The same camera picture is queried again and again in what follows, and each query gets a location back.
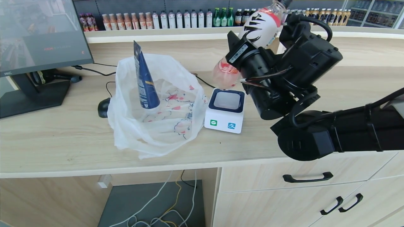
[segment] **white plastic bag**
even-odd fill
[[[134,57],[119,61],[116,93],[108,107],[115,146],[135,149],[139,158],[163,156],[196,138],[208,100],[194,75],[171,56],[144,54],[160,99],[159,111],[141,107]]]

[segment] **counter top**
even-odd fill
[[[207,82],[209,75],[199,72]],[[108,81],[114,77],[87,76],[72,84],[62,106],[1,119],[0,178],[212,168],[285,157],[270,130],[277,120],[261,120],[247,97],[241,134],[202,128],[195,140],[172,153],[139,160],[137,151],[114,146],[108,120],[97,114],[98,103],[108,97]],[[310,109],[361,106],[403,84],[402,67],[335,67],[316,82],[321,99]],[[212,89],[203,86],[209,96]],[[114,93],[114,84],[109,87]]]
[[[242,27],[205,27],[183,29],[149,29],[149,30],[122,30],[122,31],[98,31],[85,32],[87,42],[116,43],[116,42],[155,42],[155,41],[179,41],[179,40],[224,40],[227,33],[233,31],[238,34]],[[386,29],[375,27],[349,27],[331,26],[333,37],[356,38],[391,38],[404,39],[404,30]],[[314,34],[326,36],[327,33],[320,26],[312,26]]]

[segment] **bottle cap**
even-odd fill
[[[288,8],[289,5],[293,2],[293,0],[279,0],[279,3],[281,3],[285,8]]]

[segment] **drawer handle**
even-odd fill
[[[321,213],[321,215],[327,215],[327,214],[329,214],[329,213],[331,213],[333,210],[335,210],[337,207],[339,207],[343,202],[344,202],[344,199],[341,197],[341,196],[338,196],[337,198],[336,198],[336,200],[337,200],[337,205],[336,206],[334,206],[330,211],[325,211],[325,210],[321,210],[320,211],[320,213]]]
[[[321,179],[312,179],[312,180],[296,180],[292,177],[292,175],[290,174],[285,174],[283,175],[283,179],[286,182],[289,183],[304,183],[304,182],[317,182],[317,181],[328,181],[329,179],[331,179],[334,175],[331,172],[324,172],[323,173],[324,178]]]
[[[351,206],[350,208],[348,208],[348,209],[344,209],[344,208],[340,207],[338,210],[339,210],[341,213],[347,212],[347,211],[349,211],[350,209],[352,209],[354,206],[356,206],[360,201],[362,201],[362,199],[363,199],[363,195],[362,195],[361,193],[359,193],[359,194],[356,195],[356,203],[355,203],[354,205],[352,205],[352,206]]]

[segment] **robotic arm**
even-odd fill
[[[327,40],[311,33],[309,22],[323,27]],[[240,71],[260,117],[282,118],[271,129],[287,156],[310,161],[335,151],[404,149],[404,100],[402,105],[390,102],[403,95],[404,88],[362,107],[302,112],[320,98],[313,83],[343,58],[329,43],[331,38],[325,23],[292,14],[279,37],[285,53],[257,48],[246,37],[239,39],[229,32],[226,60]]]

